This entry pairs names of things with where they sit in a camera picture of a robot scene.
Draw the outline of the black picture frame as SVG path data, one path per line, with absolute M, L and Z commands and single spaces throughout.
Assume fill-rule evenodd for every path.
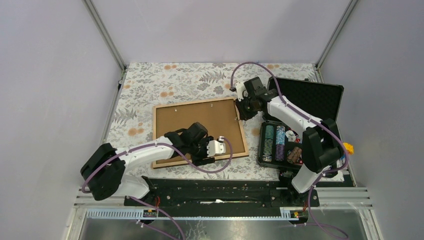
M 153 138 L 157 139 L 179 129 L 188 129 L 196 122 L 202 124 L 214 140 L 224 137 L 226 153 L 213 156 L 215 161 L 248 156 L 244 128 L 233 97 L 155 106 Z

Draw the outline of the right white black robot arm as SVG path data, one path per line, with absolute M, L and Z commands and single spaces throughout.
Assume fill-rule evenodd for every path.
M 284 96 L 279 87 L 268 90 L 258 77 L 237 82 L 230 90 L 237 95 L 235 103 L 241 120 L 249 120 L 258 112 L 264 112 L 300 136 L 303 166 L 292 179 L 292 189 L 287 191 L 286 198 L 293 206 L 301 205 L 307 199 L 306 191 L 331 171 L 331 165 L 348 155 L 336 122 L 306 112 Z

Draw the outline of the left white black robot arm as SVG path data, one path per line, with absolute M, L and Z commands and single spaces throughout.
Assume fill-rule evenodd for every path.
M 155 192 L 147 180 L 130 176 L 129 171 L 159 160 L 189 155 L 195 167 L 213 163 L 215 156 L 226 152 L 224 138 L 214 139 L 199 122 L 189 128 L 169 131 L 148 143 L 129 148 L 115 148 L 110 143 L 98 147 L 83 165 L 81 191 L 92 194 L 96 201 L 110 197 L 135 197 L 148 206 L 155 200 Z

